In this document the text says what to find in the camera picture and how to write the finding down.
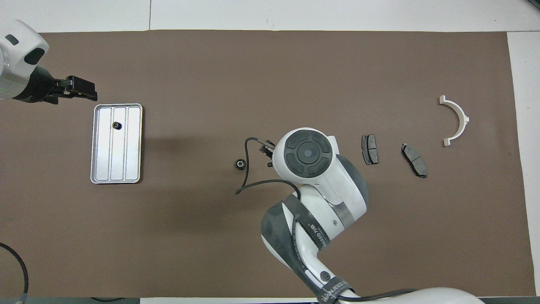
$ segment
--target white floor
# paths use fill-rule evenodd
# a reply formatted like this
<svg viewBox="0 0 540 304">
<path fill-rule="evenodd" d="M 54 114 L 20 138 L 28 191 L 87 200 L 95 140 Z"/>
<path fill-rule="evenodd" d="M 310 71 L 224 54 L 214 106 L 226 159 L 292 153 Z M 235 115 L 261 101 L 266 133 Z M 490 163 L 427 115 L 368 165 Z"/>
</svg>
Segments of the white floor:
<svg viewBox="0 0 540 304">
<path fill-rule="evenodd" d="M 0 0 L 38 32 L 158 29 L 506 31 L 536 292 L 540 295 L 540 10 L 527 0 Z M 142 299 L 144 304 L 216 299 Z M 221 299 L 219 303 L 278 302 Z"/>
</svg>

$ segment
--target dark gray brake pad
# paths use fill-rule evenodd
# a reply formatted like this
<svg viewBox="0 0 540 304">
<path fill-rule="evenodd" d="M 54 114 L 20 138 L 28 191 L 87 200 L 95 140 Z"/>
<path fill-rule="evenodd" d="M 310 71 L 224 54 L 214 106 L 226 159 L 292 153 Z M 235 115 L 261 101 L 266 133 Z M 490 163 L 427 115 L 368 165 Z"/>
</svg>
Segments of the dark gray brake pad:
<svg viewBox="0 0 540 304">
<path fill-rule="evenodd" d="M 375 143 L 375 135 L 362 135 L 362 156 L 366 164 L 379 163 L 379 155 L 377 154 L 377 144 Z"/>
<path fill-rule="evenodd" d="M 409 161 L 414 173 L 416 173 L 416 176 L 423 179 L 428 177 L 428 169 L 426 168 L 426 163 L 424 163 L 424 160 L 422 159 L 418 151 L 416 151 L 413 147 L 407 145 L 407 143 L 404 143 L 401 147 L 401 152 L 403 153 L 407 161 Z"/>
</svg>

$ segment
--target black strap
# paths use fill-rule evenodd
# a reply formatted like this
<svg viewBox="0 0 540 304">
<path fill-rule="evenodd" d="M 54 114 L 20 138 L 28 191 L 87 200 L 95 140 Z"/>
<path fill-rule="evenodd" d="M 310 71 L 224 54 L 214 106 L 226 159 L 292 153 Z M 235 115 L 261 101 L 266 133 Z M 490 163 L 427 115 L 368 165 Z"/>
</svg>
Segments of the black strap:
<svg viewBox="0 0 540 304">
<path fill-rule="evenodd" d="M 289 195 L 283 200 L 283 203 L 296 217 L 298 223 L 304 228 L 306 233 L 315 243 L 319 251 L 323 250 L 330 244 L 330 238 L 326 231 L 322 229 L 321 224 L 315 219 L 313 214 L 304 206 L 294 195 Z"/>
<path fill-rule="evenodd" d="M 340 294 L 348 289 L 353 290 L 342 278 L 335 276 L 321 288 L 317 300 L 321 304 L 332 304 Z"/>
</svg>

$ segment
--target white curved handle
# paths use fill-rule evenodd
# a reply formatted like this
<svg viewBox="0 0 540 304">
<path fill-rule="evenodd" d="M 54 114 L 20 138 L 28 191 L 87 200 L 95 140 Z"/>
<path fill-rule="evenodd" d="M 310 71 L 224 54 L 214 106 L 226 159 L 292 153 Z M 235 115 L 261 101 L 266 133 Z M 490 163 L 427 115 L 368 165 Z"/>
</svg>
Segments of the white curved handle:
<svg viewBox="0 0 540 304">
<path fill-rule="evenodd" d="M 456 134 L 454 134 L 452 137 L 443 139 L 444 146 L 449 146 L 450 141 L 458 138 L 463 131 L 465 131 L 465 126 L 467 123 L 469 123 L 469 117 L 465 115 L 465 112 L 463 112 L 463 109 L 455 102 L 446 100 L 446 96 L 442 95 L 439 97 L 439 104 L 444 104 L 449 107 L 451 107 L 454 111 L 456 111 L 457 116 L 460 118 L 460 127 L 457 129 Z"/>
</svg>

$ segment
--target brown table surface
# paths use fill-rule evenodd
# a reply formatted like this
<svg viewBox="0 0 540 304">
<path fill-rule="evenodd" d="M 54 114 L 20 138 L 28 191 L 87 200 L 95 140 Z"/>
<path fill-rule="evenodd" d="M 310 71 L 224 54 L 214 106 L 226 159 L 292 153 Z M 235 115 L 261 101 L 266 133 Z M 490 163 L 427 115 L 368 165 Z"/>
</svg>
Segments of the brown table surface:
<svg viewBox="0 0 540 304">
<path fill-rule="evenodd" d="M 266 249 L 267 184 L 235 196 L 244 139 L 335 135 L 369 210 L 320 253 L 361 295 L 446 286 L 534 295 L 505 33 L 149 31 L 44 34 L 41 64 L 144 106 L 142 180 L 90 182 L 93 108 L 0 103 L 0 241 L 31 296 L 307 297 Z M 461 137 L 446 95 L 470 117 Z M 360 142 L 375 134 L 380 163 Z M 401 144 L 428 178 L 414 175 Z M 276 178 L 250 145 L 249 181 Z M 0 252 L 0 295 L 22 289 Z"/>
</svg>

